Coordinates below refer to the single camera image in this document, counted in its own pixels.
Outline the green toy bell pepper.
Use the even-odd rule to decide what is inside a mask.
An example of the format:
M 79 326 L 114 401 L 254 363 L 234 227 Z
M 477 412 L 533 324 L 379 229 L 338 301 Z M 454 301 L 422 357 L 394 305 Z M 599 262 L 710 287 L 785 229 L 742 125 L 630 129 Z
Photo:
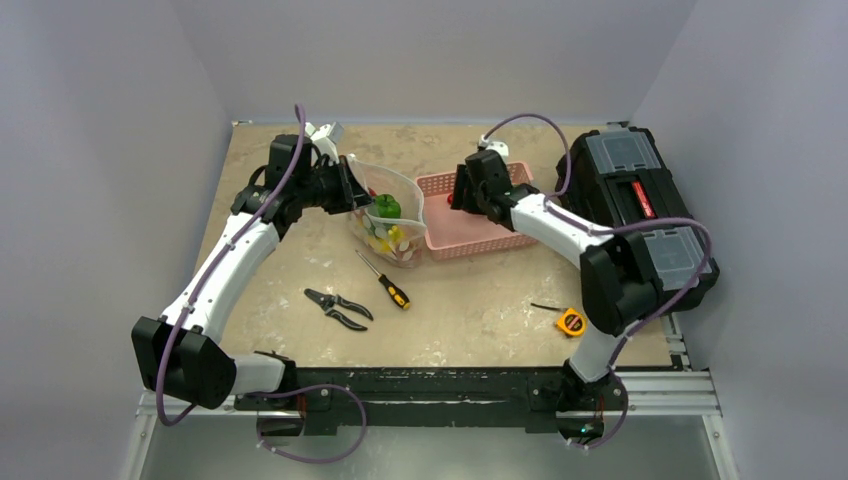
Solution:
M 399 219 L 402 217 L 402 206 L 391 194 L 379 194 L 374 197 L 374 216 L 379 218 Z

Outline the clear zip top bag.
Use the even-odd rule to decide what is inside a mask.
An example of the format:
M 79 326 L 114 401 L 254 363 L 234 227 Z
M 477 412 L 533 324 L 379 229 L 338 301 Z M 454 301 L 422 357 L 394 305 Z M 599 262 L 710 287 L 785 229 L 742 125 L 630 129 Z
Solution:
M 385 166 L 348 156 L 355 179 L 373 203 L 347 215 L 347 226 L 367 250 L 401 268 L 422 260 L 427 227 L 423 192 L 410 178 Z

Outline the pink plastic basket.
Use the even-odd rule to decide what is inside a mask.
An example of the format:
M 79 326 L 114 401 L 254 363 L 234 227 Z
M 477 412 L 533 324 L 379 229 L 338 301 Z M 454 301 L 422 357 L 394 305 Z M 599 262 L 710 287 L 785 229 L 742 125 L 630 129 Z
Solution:
M 536 241 L 490 222 L 483 215 L 452 210 L 446 198 L 452 193 L 454 172 L 419 176 L 423 194 L 424 242 L 436 261 L 523 248 Z

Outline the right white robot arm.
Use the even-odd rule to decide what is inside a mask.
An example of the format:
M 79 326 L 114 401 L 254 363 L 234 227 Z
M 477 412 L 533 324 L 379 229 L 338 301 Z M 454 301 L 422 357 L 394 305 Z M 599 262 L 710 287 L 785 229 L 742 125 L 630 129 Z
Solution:
M 537 240 L 580 273 L 586 332 L 565 363 L 564 399 L 584 407 L 601 391 L 615 351 L 636 321 L 652 313 L 663 284 L 638 232 L 608 233 L 552 203 L 529 183 L 514 183 L 502 156 L 479 150 L 457 167 L 454 204 L 494 224 Z

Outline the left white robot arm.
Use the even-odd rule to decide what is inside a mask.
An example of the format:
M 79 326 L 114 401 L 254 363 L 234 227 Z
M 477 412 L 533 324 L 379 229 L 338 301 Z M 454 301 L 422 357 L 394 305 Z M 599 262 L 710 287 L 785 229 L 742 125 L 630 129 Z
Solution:
M 269 158 L 236 195 L 219 240 L 176 300 L 156 318 L 141 317 L 131 339 L 144 386 L 207 409 L 230 395 L 259 393 L 272 408 L 297 399 L 291 362 L 273 353 L 232 357 L 225 326 L 246 286 L 307 208 L 333 215 L 369 205 L 336 140 L 315 132 L 280 134 Z

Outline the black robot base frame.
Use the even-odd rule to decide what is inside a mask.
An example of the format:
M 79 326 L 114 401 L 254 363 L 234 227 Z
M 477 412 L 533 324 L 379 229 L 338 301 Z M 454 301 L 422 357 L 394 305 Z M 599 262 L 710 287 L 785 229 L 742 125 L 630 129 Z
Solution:
M 285 398 L 240 394 L 238 411 L 287 420 L 272 435 L 333 435 L 341 426 L 520 428 L 593 441 L 627 410 L 620 379 L 589 385 L 563 366 L 298 367 Z

